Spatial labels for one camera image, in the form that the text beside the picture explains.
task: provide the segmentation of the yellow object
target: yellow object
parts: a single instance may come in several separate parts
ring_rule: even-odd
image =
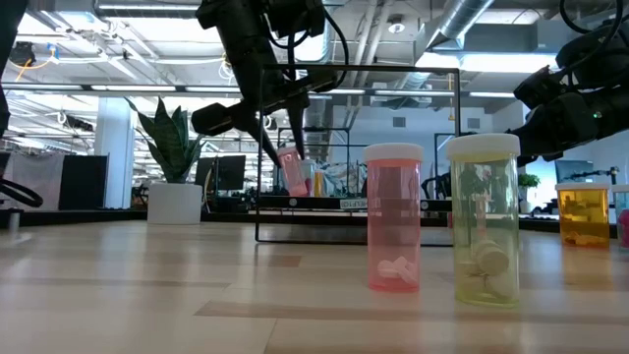
[[[24,71],[25,71],[25,70],[35,70],[35,69],[43,68],[43,67],[45,67],[46,65],[48,65],[48,63],[50,63],[50,61],[52,60],[52,58],[54,58],[54,56],[55,56],[55,50],[54,50],[54,49],[51,49],[51,50],[50,50],[50,57],[48,58],[48,60],[46,60],[46,61],[45,61],[45,62],[43,62],[42,64],[35,65],[35,66],[33,66],[33,67],[30,67],[30,66],[29,66],[29,64],[30,64],[30,59],[28,59],[27,63],[26,63],[24,66],[16,65],[16,64],[14,64],[11,60],[9,60],[9,63],[11,63],[11,65],[13,65],[13,66],[14,66],[14,67],[16,67],[16,68],[20,68],[20,69],[22,69],[22,70],[20,71],[20,74],[19,74],[19,75],[18,75],[18,77],[16,78],[16,82],[18,82],[18,81],[22,78],[22,75],[24,74]]]
[[[559,195],[559,225],[565,245],[609,246],[607,186],[601,183],[563,183]]]
[[[323,171],[317,170],[314,172],[314,196],[317,198],[325,197],[325,188],[324,188],[324,175]]]
[[[452,161],[455,296],[468,304],[515,307],[520,141],[509,134],[455,138],[446,154]]]

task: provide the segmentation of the wall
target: wall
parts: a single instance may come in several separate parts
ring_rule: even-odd
[[[620,169],[616,176],[617,184],[629,183],[629,131],[591,142],[590,146],[595,170],[608,170],[616,166]],[[611,184],[607,176],[598,176],[596,181]]]
[[[498,110],[491,117],[493,132],[504,133],[507,129],[521,127],[529,111],[529,108],[519,101]]]
[[[590,145],[584,145],[565,151],[563,157],[559,159],[592,161],[594,156],[592,147]],[[545,203],[550,202],[553,198],[557,198],[557,192],[554,190],[554,186],[557,184],[554,161],[546,162],[543,158],[538,157],[535,162],[527,164],[526,173],[540,177],[540,185],[527,192],[527,200],[532,203],[533,206],[545,207]]]
[[[351,132],[350,143],[352,145],[373,145],[382,143],[409,143],[417,144],[424,148],[424,162],[422,163],[422,181],[433,176],[434,173],[434,133],[454,134],[454,122],[448,120],[450,111],[447,108],[434,111],[432,109],[403,108],[390,110],[388,108],[364,107],[361,109]],[[464,132],[475,131],[478,133],[491,132],[491,115],[485,114],[482,108],[463,108],[461,110]],[[393,117],[405,117],[405,128],[393,128]],[[334,107],[335,126],[342,126],[345,118],[345,107]],[[467,118],[480,118],[480,129],[469,129]],[[337,137],[332,138],[332,144],[341,144]],[[350,161],[364,162],[363,147],[350,147]],[[344,163],[347,161],[347,149],[334,147],[328,161],[332,163]],[[445,159],[445,148],[439,152],[439,174],[448,171],[449,162]]]

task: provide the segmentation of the white planter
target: white planter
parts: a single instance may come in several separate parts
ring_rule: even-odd
[[[527,201],[520,202],[520,213],[531,213],[533,211],[533,204]]]
[[[148,188],[148,223],[185,225],[200,222],[202,187],[155,183]]]

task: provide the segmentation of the desk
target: desk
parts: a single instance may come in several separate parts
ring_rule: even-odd
[[[452,249],[418,294],[367,288],[367,248],[259,244],[252,224],[23,227],[0,248],[0,353],[629,351],[629,254],[523,231],[521,306],[454,300]]]

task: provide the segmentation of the snake plant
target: snake plant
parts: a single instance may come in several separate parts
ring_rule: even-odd
[[[186,183],[190,168],[200,157],[203,144],[201,134],[195,140],[188,136],[188,112],[182,111],[181,106],[175,109],[172,118],[168,115],[164,102],[159,98],[155,117],[149,118],[138,111],[128,99],[129,106],[138,112],[140,123],[144,131],[153,139],[146,143],[150,154],[161,166],[168,183]]]

